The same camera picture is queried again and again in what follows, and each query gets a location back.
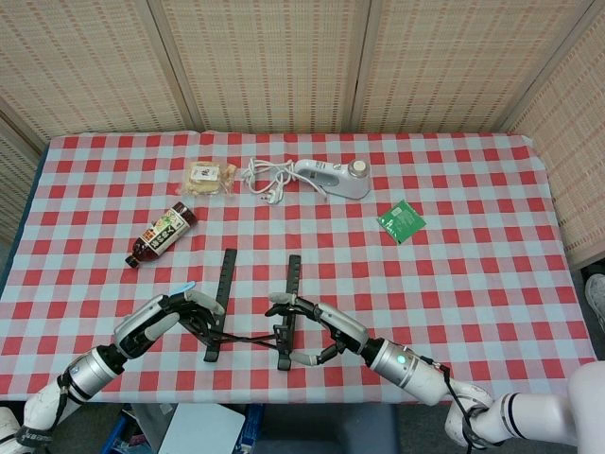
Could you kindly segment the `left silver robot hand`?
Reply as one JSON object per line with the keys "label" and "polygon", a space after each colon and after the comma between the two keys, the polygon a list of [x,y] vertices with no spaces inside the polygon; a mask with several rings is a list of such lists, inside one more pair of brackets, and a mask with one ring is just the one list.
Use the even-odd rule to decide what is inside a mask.
{"label": "left silver robot hand", "polygon": [[224,315],[218,301],[194,289],[157,295],[114,329],[114,344],[124,357],[139,358],[177,323],[205,342]]}

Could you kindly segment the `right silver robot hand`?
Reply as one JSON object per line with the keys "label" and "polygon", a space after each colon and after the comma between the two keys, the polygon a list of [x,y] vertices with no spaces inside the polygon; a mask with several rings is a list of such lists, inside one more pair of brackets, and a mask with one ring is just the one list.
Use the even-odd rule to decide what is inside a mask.
{"label": "right silver robot hand", "polygon": [[321,324],[330,332],[334,344],[322,350],[318,355],[307,355],[302,352],[291,352],[289,359],[305,366],[323,364],[348,349],[358,355],[365,348],[370,336],[368,329],[333,306],[324,303],[312,303],[294,293],[274,292],[268,299],[273,306],[266,312],[273,315],[303,315],[307,319]]}

